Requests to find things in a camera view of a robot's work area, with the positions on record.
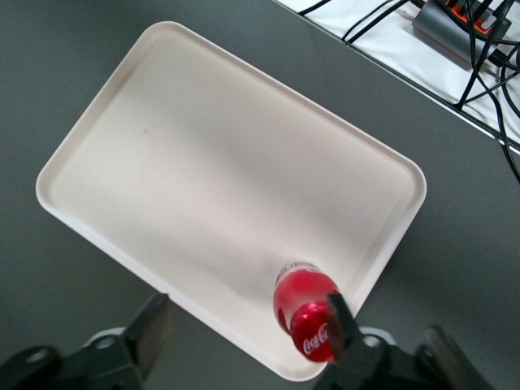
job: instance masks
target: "black cable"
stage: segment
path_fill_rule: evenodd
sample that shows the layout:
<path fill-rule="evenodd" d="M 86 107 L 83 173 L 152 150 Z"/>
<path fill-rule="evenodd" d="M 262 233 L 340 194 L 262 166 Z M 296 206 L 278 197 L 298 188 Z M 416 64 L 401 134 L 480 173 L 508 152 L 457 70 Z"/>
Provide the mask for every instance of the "black cable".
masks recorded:
<path fill-rule="evenodd" d="M 482 68 L 484 61 L 486 60 L 488 56 L 489 49 L 491 48 L 493 41 L 495 39 L 496 34 L 498 33 L 498 26 L 502 24 L 504 21 L 505 15 L 509 11 L 510 7 L 513 5 L 514 0 L 504 0 L 495 10 L 497 12 L 496 21 L 491 27 L 491 32 L 488 34 L 488 37 L 486 39 L 486 43 L 484 44 L 484 47 L 482 49 L 482 53 L 480 55 L 479 60 L 476 62 L 476 64 L 473 64 L 474 58 L 471 58 L 473 72 L 471 73 L 470 80 L 468 81 L 468 84 L 466 86 L 466 89 L 462 93 L 461 99 L 458 103 L 453 105 L 453 108 L 460 111 L 464 104 L 466 103 L 466 99 L 468 98 L 468 95 L 470 94 L 471 89 L 473 88 L 473 85 L 475 84 L 475 81 L 479 78 L 479 72 Z M 468 33 L 470 34 L 470 46 L 475 45 L 476 37 L 475 37 L 475 22 L 473 21 L 473 15 L 471 11 L 466 12 L 466 19 L 467 19 L 467 29 Z"/>
<path fill-rule="evenodd" d="M 515 51 L 517 53 L 517 64 L 518 64 L 518 60 L 520 59 L 520 45 L 516 46 L 513 50 L 511 50 L 511 52 L 508 55 L 508 59 L 511 59 L 511 57 L 513 57 L 513 54 Z M 501 80 L 505 79 L 505 72 L 506 72 L 506 67 L 503 67 L 500 71 Z M 518 109 L 518 106 L 513 102 L 513 99 L 511 98 L 511 95 L 509 94 L 509 90 L 507 89 L 507 85 L 505 85 L 505 84 L 502 85 L 502 92 L 504 93 L 504 98 L 507 101 L 507 103 L 509 104 L 509 107 L 511 107 L 511 110 L 513 110 L 515 115 L 518 118 L 520 118 L 520 109 Z"/>
<path fill-rule="evenodd" d="M 493 85 L 488 90 L 486 90 L 486 91 L 484 91 L 482 93 L 479 93 L 478 95 L 475 95 L 475 96 L 467 99 L 466 100 L 466 104 L 474 102 L 475 100 L 480 99 L 482 96 L 486 96 L 489 92 L 493 92 L 493 91 L 499 89 L 504 84 L 507 84 L 510 80 L 512 80 L 514 77 L 516 77 L 518 75 L 520 75 L 520 71 L 515 71 L 515 72 L 511 73 L 509 76 L 504 77 L 503 79 L 500 78 L 500 82 L 496 83 L 495 85 Z"/>
<path fill-rule="evenodd" d="M 387 4 L 391 3 L 391 2 L 395 2 L 396 0 L 387 0 L 386 2 L 383 2 L 381 4 L 379 4 L 376 8 L 374 8 L 370 13 L 366 14 L 365 16 L 363 16 L 360 20 L 358 20 L 356 23 L 354 23 L 352 25 L 351 28 L 349 28 L 349 30 L 347 30 L 347 32 L 344 34 L 344 36 L 341 37 L 341 40 L 344 41 L 345 38 L 361 23 L 363 23 L 365 20 L 367 20 L 368 18 L 370 18 L 375 12 L 379 11 L 381 8 L 383 8 L 384 6 L 386 6 Z"/>
<path fill-rule="evenodd" d="M 386 18 L 388 15 L 390 15 L 392 12 L 394 12 L 397 8 L 401 7 L 402 5 L 406 4 L 409 0 L 400 0 L 398 3 L 394 4 L 393 6 L 390 6 L 387 10 L 381 13 L 377 18 L 372 20 L 365 28 L 363 28 L 360 32 L 358 32 L 356 35 L 354 35 L 352 38 L 350 38 L 347 43 L 353 44 L 358 38 L 362 37 L 367 31 L 372 29 L 377 23 L 379 23 L 381 20 Z"/>
<path fill-rule="evenodd" d="M 496 20 L 499 21 L 499 19 L 503 15 L 504 15 L 503 13 L 500 13 L 500 15 L 497 16 Z M 487 90 L 487 95 L 493 101 L 493 105 L 495 106 L 495 111 L 496 111 L 496 121 L 498 122 L 498 128 L 500 130 L 500 137 L 501 137 L 502 141 L 504 142 L 503 144 L 500 143 L 500 145 L 502 146 L 502 150 L 504 152 L 505 159 L 507 160 L 509 167 L 511 168 L 511 171 L 514 174 L 514 177 L 516 178 L 517 182 L 520 184 L 520 171 L 518 170 L 517 164 L 514 161 L 514 157 L 511 154 L 511 147 L 509 145 L 509 138 L 507 136 L 507 132 L 505 131 L 504 115 L 502 113 L 501 104 L 498 101 L 498 99 L 496 98 L 495 94 L 492 91 L 490 91 L 489 88 L 486 86 L 486 83 L 484 83 L 484 81 L 482 80 L 482 77 L 480 77 L 479 68 L 478 68 L 479 64 L 475 61 L 476 37 L 475 37 L 475 30 L 473 29 L 474 21 L 473 21 L 473 15 L 471 14 L 471 11 L 466 12 L 466 16 L 467 16 L 467 22 L 468 22 L 468 32 L 470 34 L 470 56 L 471 56 L 471 66 L 473 67 L 473 73 L 476 73 L 476 76 L 477 76 L 480 84 L 482 84 L 484 89 Z M 490 37 L 488 40 L 490 42 L 492 41 L 492 33 L 490 34 Z M 486 58 L 484 51 L 480 55 L 479 62 L 480 62 L 480 60 L 482 60 L 483 57 L 484 57 L 484 59 Z"/>
<path fill-rule="evenodd" d="M 307 15 L 309 12 L 312 12 L 312 11 L 314 11 L 314 10 L 317 10 L 318 8 L 320 8 L 321 6 L 324 6 L 325 4 L 327 4 L 327 3 L 330 2 L 330 1 L 331 1 L 331 0 L 322 0 L 321 2 L 317 2 L 317 3 L 314 4 L 313 6 L 310 6 L 309 8 L 306 8 L 305 10 L 298 12 L 298 15 L 305 16 L 305 15 Z"/>
<path fill-rule="evenodd" d="M 467 23 L 465 23 L 463 20 L 459 19 L 451 10 L 451 7 L 453 7 L 454 5 L 457 5 L 457 0 L 455 0 L 455 2 L 453 2 L 454 3 L 453 5 L 450 5 L 451 4 L 450 2 L 446 3 L 444 0 L 433 0 L 433 1 L 435 1 L 439 5 L 439 7 L 441 7 L 444 10 L 444 13 L 447 16 L 449 16 L 449 18 L 453 22 L 455 22 L 460 28 L 462 28 L 464 30 L 467 29 Z M 486 39 L 488 39 L 488 37 L 485 34 L 482 34 L 480 31 L 476 31 L 475 35 L 482 41 L 485 41 Z M 516 46 L 520 43 L 520 41 L 510 41 L 507 39 L 494 38 L 493 43 L 508 45 L 508 46 Z"/>

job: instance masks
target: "white surface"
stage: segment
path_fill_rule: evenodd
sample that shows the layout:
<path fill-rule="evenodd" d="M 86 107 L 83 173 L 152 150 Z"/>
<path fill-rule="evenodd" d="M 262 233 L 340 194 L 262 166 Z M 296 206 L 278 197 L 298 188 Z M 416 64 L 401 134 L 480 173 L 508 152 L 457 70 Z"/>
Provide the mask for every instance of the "white surface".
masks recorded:
<path fill-rule="evenodd" d="M 141 36 L 37 181 L 52 215 L 296 381 L 323 364 L 275 320 L 279 270 L 314 263 L 356 314 L 425 195 L 410 160 L 169 22 Z"/>
<path fill-rule="evenodd" d="M 302 11 L 307 7 L 317 3 L 318 0 L 277 0 L 295 11 Z M 372 11 L 383 0 L 332 0 L 318 10 L 307 14 L 307 18 L 325 28 L 330 33 L 342 37 L 352 25 L 363 16 Z M 495 0 L 492 7 L 496 7 L 501 1 Z M 390 7 L 395 2 L 390 3 L 384 9 Z M 349 37 L 353 37 L 356 32 L 373 20 L 375 16 L 369 18 L 354 30 Z M 373 27 L 367 34 L 359 38 L 354 46 L 370 56 L 378 59 L 401 75 L 416 82 L 418 85 L 432 91 L 437 96 L 456 103 L 459 101 L 467 82 L 470 79 L 470 66 L 462 67 L 455 64 L 443 54 L 420 41 L 413 32 L 412 21 L 418 14 L 418 8 L 412 4 L 405 4 L 399 10 L 394 11 L 381 23 Z M 515 2 L 508 14 L 508 19 L 513 22 L 505 36 L 505 39 L 512 41 L 520 40 L 520 3 Z M 483 79 L 488 87 L 492 87 L 500 79 L 495 66 L 487 63 L 487 71 L 482 73 Z M 483 88 L 477 81 L 471 90 L 470 98 L 483 92 Z M 514 102 L 520 106 L 520 77 L 517 76 L 509 82 L 509 93 Z M 505 115 L 505 125 L 509 137 L 516 142 L 520 142 L 520 119 L 509 108 L 503 98 L 501 89 L 496 91 L 496 96 L 500 100 L 502 110 Z M 498 130 L 496 121 L 496 111 L 489 97 L 469 103 L 464 111 L 474 116 L 476 119 L 488 124 Z"/>

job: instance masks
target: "red bottle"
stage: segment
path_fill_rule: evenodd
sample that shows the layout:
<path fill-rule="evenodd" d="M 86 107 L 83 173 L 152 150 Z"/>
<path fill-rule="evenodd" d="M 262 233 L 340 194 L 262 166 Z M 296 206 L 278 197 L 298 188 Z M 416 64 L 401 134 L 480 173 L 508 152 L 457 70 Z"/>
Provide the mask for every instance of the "red bottle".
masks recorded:
<path fill-rule="evenodd" d="M 327 295 L 338 292 L 332 279 L 308 262 L 289 264 L 276 279 L 276 319 L 297 349 L 314 362 L 334 358 L 327 336 Z"/>

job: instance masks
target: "plastic bottle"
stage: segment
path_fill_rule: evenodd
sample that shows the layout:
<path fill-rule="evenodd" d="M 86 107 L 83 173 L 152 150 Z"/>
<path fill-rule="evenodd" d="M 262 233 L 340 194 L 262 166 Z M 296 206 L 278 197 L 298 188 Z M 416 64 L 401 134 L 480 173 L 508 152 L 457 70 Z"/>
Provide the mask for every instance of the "plastic bottle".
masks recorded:
<path fill-rule="evenodd" d="M 276 279 L 276 319 L 297 349 L 313 362 L 334 358 L 327 336 L 327 295 L 338 292 L 334 281 L 308 262 L 287 265 Z"/>

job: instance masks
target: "coca-cola logo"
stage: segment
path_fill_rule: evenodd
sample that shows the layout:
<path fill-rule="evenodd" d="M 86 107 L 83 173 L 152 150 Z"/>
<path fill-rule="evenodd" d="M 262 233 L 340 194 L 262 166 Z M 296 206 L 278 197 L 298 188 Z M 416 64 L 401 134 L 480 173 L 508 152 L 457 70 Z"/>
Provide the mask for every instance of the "coca-cola logo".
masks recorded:
<path fill-rule="evenodd" d="M 321 345 L 325 343 L 325 341 L 328 340 L 327 335 L 327 323 L 323 323 L 321 327 L 318 329 L 318 333 L 316 333 L 314 336 L 312 336 L 309 339 L 305 339 L 303 341 L 303 352 L 305 352 L 305 355 L 310 355 L 313 353 L 317 348 L 319 348 Z"/>

